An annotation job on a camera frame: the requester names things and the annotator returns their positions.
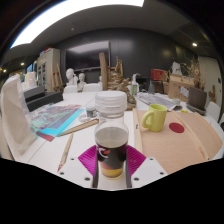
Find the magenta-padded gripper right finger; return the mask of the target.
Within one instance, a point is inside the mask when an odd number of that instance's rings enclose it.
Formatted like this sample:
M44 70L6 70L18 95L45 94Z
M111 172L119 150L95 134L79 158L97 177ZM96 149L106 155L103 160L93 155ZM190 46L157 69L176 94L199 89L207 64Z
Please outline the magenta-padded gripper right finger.
M125 176L128 188L140 188L167 176L167 172L154 157L127 146Z

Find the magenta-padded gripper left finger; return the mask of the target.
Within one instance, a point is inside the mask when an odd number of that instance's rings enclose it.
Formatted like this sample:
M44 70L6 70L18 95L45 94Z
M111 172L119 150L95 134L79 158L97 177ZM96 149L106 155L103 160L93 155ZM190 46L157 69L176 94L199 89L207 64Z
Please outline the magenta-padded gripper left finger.
M96 188L99 179L96 146L91 146L78 157L68 159L57 174L81 187Z

